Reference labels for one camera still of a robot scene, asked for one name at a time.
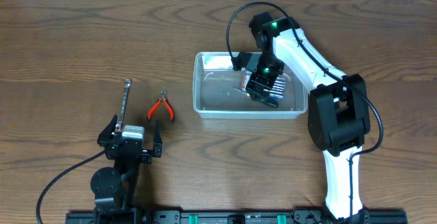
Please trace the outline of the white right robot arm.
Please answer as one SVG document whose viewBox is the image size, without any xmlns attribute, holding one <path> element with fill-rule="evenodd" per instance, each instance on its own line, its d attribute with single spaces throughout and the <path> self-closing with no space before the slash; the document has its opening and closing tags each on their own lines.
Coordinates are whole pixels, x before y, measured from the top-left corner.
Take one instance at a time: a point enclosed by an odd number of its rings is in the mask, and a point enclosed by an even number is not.
<svg viewBox="0 0 437 224">
<path fill-rule="evenodd" d="M 322 151 L 326 166 L 325 216 L 331 223 L 358 223 L 358 162 L 369 132 L 372 105 L 359 74 L 348 76 L 330 64 L 308 41 L 300 25 L 288 16 L 273 19 L 268 12 L 249 23 L 260 56 L 239 53 L 234 70 L 251 71 L 245 90 L 249 97 L 277 108 L 274 82 L 290 68 L 309 93 L 308 130 Z"/>
</svg>

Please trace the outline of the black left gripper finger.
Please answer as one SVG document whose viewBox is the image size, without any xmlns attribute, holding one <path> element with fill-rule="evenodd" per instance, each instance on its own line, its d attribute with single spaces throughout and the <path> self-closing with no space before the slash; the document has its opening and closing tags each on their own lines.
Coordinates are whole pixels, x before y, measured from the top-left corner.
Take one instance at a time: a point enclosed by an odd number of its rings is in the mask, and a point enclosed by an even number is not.
<svg viewBox="0 0 437 224">
<path fill-rule="evenodd" d="M 161 150 L 163 146 L 162 138 L 160 135 L 160 126 L 159 121 L 156 120 L 155 129 L 154 129 L 154 140 L 153 140 L 153 149 Z"/>
<path fill-rule="evenodd" d="M 117 115 L 114 115 L 109 124 L 98 135 L 97 144 L 100 147 L 107 147 L 113 142 L 115 127 L 117 125 Z"/>
</svg>

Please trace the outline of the blue precision screwdriver set case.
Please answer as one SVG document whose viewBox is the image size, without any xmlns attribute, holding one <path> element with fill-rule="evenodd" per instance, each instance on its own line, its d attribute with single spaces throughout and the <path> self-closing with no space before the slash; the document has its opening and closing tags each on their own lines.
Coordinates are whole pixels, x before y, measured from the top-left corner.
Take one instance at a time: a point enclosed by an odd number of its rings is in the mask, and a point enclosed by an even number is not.
<svg viewBox="0 0 437 224">
<path fill-rule="evenodd" d="M 251 77 L 251 74 L 252 74 L 251 71 L 246 71 L 243 75 L 242 85 L 240 88 L 240 91 L 242 93 L 247 94 L 246 87 L 249 83 L 249 79 Z M 269 98 L 282 100 L 284 97 L 284 93 L 285 93 L 285 84 L 286 84 L 285 78 L 277 77 L 276 81 L 274 82 L 274 85 L 272 87 L 272 90 L 270 91 Z"/>
</svg>

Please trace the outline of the black yellow screwdriver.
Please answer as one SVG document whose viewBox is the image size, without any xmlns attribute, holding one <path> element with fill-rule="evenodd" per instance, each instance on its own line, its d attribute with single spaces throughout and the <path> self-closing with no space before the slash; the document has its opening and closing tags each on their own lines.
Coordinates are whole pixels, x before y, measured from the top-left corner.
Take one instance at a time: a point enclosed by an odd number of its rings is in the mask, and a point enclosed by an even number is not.
<svg viewBox="0 0 437 224">
<path fill-rule="evenodd" d="M 275 109 L 277 109 L 279 106 L 279 103 L 276 100 L 273 100 L 270 98 L 260 98 L 257 96 L 252 96 L 248 92 L 246 92 L 245 90 L 240 89 L 238 87 L 234 87 L 234 89 L 236 91 L 240 92 L 241 94 L 243 94 L 244 96 L 246 96 L 247 98 L 250 98 L 254 102 L 260 102 L 268 107 L 275 108 Z"/>
</svg>

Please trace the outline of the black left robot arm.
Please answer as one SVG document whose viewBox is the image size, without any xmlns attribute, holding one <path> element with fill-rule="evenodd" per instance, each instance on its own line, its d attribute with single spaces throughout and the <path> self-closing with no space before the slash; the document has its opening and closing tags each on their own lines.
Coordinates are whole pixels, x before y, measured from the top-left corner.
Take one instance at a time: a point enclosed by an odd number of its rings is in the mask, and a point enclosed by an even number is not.
<svg viewBox="0 0 437 224">
<path fill-rule="evenodd" d="M 98 135 L 97 143 L 104 148 L 112 167 L 103 167 L 92 176 L 90 187 L 95 195 L 95 223 L 146 223 L 147 214 L 132 203 L 142 164 L 160 158 L 163 142 L 159 124 L 155 125 L 153 148 L 144 149 L 145 129 L 126 125 L 117 129 L 117 116 Z"/>
</svg>

